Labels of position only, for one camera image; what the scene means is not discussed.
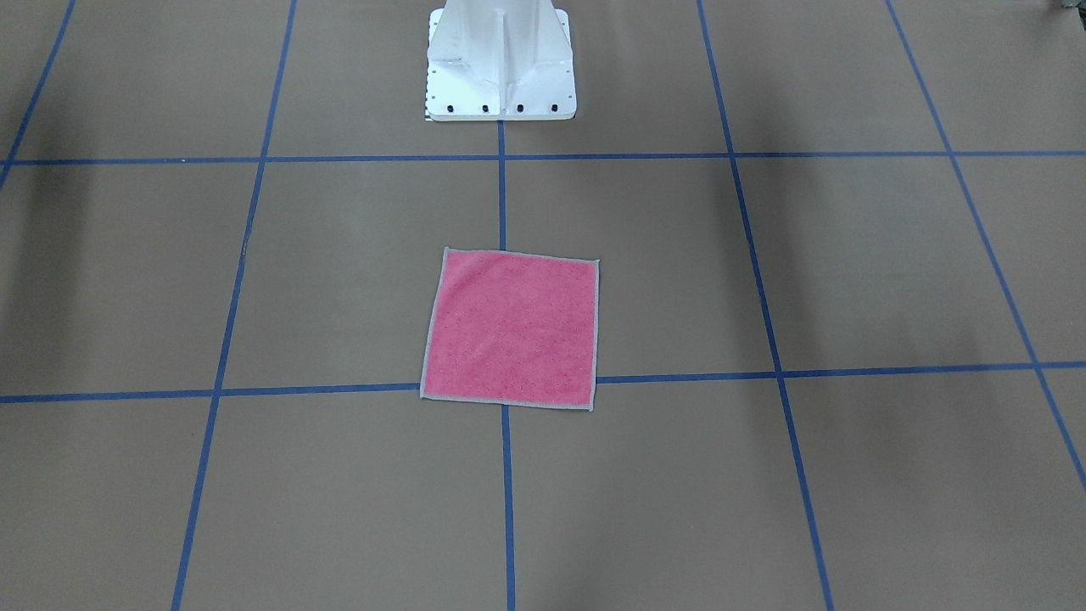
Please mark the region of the pink square towel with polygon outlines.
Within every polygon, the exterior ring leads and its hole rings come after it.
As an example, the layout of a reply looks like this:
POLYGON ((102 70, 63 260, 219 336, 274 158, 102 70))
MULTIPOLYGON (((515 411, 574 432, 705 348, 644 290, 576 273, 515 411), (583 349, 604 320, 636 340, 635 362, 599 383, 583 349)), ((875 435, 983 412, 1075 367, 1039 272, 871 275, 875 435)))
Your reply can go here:
POLYGON ((420 397, 591 412, 599 262, 445 249, 420 397))

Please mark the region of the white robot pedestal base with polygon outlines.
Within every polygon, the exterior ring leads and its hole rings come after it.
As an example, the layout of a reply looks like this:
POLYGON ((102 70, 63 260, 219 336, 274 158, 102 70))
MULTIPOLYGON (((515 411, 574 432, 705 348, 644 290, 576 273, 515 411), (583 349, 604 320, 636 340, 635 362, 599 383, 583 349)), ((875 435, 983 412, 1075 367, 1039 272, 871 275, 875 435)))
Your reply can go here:
POLYGON ((446 1, 428 20, 426 120, 571 120, 574 47, 551 1, 446 1))

